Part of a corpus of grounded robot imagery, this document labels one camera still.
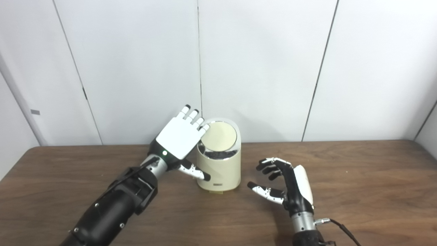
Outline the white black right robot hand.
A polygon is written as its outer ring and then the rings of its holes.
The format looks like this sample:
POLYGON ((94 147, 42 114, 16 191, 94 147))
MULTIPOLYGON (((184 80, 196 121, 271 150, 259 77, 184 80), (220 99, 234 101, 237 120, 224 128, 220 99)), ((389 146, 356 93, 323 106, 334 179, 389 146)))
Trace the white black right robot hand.
POLYGON ((292 217, 295 214, 314 214, 312 190, 307 172, 302 165, 293 166, 290 162, 280 158, 265 158, 259 161, 256 167, 264 175, 269 175, 270 181, 283 177, 286 190, 278 190, 248 182, 247 186, 263 198, 282 204, 292 217))

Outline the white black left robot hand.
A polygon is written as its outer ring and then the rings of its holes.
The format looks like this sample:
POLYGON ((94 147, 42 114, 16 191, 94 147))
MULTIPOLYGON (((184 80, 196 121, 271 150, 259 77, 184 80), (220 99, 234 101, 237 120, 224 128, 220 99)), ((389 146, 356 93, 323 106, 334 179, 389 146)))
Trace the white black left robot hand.
POLYGON ((210 181, 211 176, 186 159, 198 145, 210 126, 204 124, 199 111, 185 105, 152 140, 146 160, 157 157, 146 168, 159 179, 165 172, 179 170, 199 180, 210 181))

